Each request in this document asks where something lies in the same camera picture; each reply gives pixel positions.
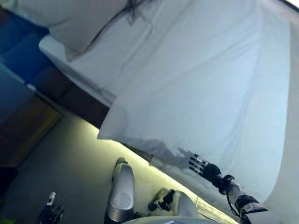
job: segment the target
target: bedding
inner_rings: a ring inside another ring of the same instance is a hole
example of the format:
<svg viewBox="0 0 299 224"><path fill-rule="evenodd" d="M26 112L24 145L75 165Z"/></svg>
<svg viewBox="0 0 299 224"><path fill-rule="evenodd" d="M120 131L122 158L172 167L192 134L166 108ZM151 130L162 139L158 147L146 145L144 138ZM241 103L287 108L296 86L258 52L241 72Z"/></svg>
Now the bedding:
<svg viewBox="0 0 299 224"><path fill-rule="evenodd" d="M50 36L40 48L83 90L108 99L99 138L155 154L153 166L232 215L225 197L187 169L185 157L198 153L238 178L283 221L296 220L297 202L281 196L290 177L277 177L290 166L280 169L290 150L284 149L289 76L298 73L290 70L290 56L294 61L298 52L292 48L290 55L290 39L296 41L289 20L298 23L298 15L276 0L156 3L142 9L149 23L139 18L130 27L120 19L72 62ZM294 186L290 195L298 195Z"/></svg>
<svg viewBox="0 0 299 224"><path fill-rule="evenodd" d="M69 59L84 53L128 0L0 0L4 8L47 27Z"/></svg>
<svg viewBox="0 0 299 224"><path fill-rule="evenodd" d="M217 164L264 202L284 151L289 75L286 20L259 1L190 0L98 138L154 154L163 171L188 174L192 189L230 214L217 189L189 171L189 155Z"/></svg>
<svg viewBox="0 0 299 224"><path fill-rule="evenodd" d="M122 95L137 76L157 43L188 1L156 0L140 6L143 18L131 26L126 17L120 18L90 51L69 62L64 46L52 36L39 44L40 50L76 85L108 107Z"/></svg>

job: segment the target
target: mattress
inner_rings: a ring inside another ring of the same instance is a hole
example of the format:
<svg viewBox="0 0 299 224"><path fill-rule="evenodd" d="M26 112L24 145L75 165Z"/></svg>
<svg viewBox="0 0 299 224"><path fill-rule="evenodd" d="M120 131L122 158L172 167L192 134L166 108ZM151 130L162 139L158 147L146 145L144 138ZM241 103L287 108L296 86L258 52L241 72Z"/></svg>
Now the mattress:
<svg viewBox="0 0 299 224"><path fill-rule="evenodd" d="M126 16L114 22L89 52L69 62L64 46L50 35L40 50L76 85L110 107L134 79L151 52L179 17L188 1L144 3L141 16L130 25Z"/></svg>

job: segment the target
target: robotic arm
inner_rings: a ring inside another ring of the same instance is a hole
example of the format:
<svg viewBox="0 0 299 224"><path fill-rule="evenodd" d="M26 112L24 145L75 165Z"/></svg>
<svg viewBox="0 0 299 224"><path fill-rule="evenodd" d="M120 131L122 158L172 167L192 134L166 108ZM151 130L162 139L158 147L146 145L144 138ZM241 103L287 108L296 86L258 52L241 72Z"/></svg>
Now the robotic arm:
<svg viewBox="0 0 299 224"><path fill-rule="evenodd" d="M220 169L200 156L190 158L190 170L199 174L227 196L229 206L241 224L283 224L273 213L260 204L253 195L238 184L231 175L222 176Z"/></svg>

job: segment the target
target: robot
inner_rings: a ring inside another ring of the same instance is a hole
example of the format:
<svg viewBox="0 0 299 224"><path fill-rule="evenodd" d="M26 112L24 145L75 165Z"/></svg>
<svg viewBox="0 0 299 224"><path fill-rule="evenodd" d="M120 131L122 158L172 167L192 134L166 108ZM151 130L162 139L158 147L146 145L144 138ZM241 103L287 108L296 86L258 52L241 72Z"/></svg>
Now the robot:
<svg viewBox="0 0 299 224"><path fill-rule="evenodd" d="M210 181L218 188L220 194L226 195L232 213L240 218L241 224L283 224L238 184L233 176L222 176L216 165L196 154L190 158L189 164L190 170ZM124 158L119 158L115 164L112 183L105 213L105 224L217 224L214 221L198 218L197 208L193 201L184 192L173 189L161 189L148 204L151 212L156 209L167 210L172 211L172 216L163 217L155 216L153 213L146 215L135 212L133 170ZM54 208L54 198L51 194L37 223L56 224L61 220L63 211Z"/></svg>

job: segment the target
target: under-bed lighting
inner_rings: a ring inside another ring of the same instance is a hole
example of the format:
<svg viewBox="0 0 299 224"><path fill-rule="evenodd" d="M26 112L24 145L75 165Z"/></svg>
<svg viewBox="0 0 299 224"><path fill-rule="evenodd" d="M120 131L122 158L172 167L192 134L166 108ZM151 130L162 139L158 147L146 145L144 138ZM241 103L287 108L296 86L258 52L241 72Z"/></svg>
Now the under-bed lighting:
<svg viewBox="0 0 299 224"><path fill-rule="evenodd" d="M85 121L82 121L82 124L80 124L80 129L81 130L83 129L84 132L88 132L92 138L93 137L96 138L99 133L99 130L96 127L90 125ZM133 151L131 151L130 149L122 145L121 143L113 140L99 140L99 141L102 141L105 144L107 144L111 150L113 150L114 148L115 153L119 153L121 151L121 153L127 155L125 156L126 159L127 158L133 159L134 161L137 162L137 164L142 166L142 168L147 169L149 172L155 173L155 175L160 177L160 179L163 179L165 180L165 182L170 183L170 185L173 186L174 189L179 189L185 192L191 198L191 200L193 200L196 203L199 214L207 218L213 219L217 222L220 222L222 224L237 224L237 222L234 219L232 219L222 211L218 210L217 208L211 206L209 203L207 203L206 201L198 197L191 190L189 190L188 188L186 188L185 186L183 186L182 184L180 184L179 182L177 182L167 174L163 173L162 171L158 170L153 166L150 166L148 161L146 161L145 159L143 159L142 157L140 157L139 155L137 155L136 153L134 153Z"/></svg>

